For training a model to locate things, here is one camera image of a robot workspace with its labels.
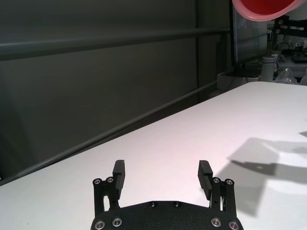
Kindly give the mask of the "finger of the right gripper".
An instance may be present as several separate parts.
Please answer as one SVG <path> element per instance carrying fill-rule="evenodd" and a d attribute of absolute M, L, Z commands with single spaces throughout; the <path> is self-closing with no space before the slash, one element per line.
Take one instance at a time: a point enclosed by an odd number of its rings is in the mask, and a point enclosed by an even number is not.
<path fill-rule="evenodd" d="M 277 35 L 306 37 L 307 20 L 293 20 L 289 16 L 283 15 L 274 20 L 274 33 Z"/>

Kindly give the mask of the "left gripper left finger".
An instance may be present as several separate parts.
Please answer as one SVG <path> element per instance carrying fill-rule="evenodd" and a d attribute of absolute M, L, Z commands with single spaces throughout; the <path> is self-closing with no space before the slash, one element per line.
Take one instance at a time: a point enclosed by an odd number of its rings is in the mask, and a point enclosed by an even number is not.
<path fill-rule="evenodd" d="M 119 199 L 125 180 L 125 162 L 117 160 L 115 162 L 112 176 L 104 181 L 101 178 L 93 180 L 94 188 L 94 214 L 99 215 L 105 212 L 104 197 L 109 200 L 109 210 L 119 209 Z"/>

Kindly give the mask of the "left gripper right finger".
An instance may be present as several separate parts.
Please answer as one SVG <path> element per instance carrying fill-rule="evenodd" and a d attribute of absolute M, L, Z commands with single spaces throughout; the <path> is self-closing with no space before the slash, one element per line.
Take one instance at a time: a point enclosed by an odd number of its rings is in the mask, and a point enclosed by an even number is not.
<path fill-rule="evenodd" d="M 213 177 L 213 171 L 206 160 L 199 161 L 198 179 L 206 199 L 209 201 L 209 208 L 227 213 L 236 213 L 235 182 L 231 179 L 222 181 Z"/>

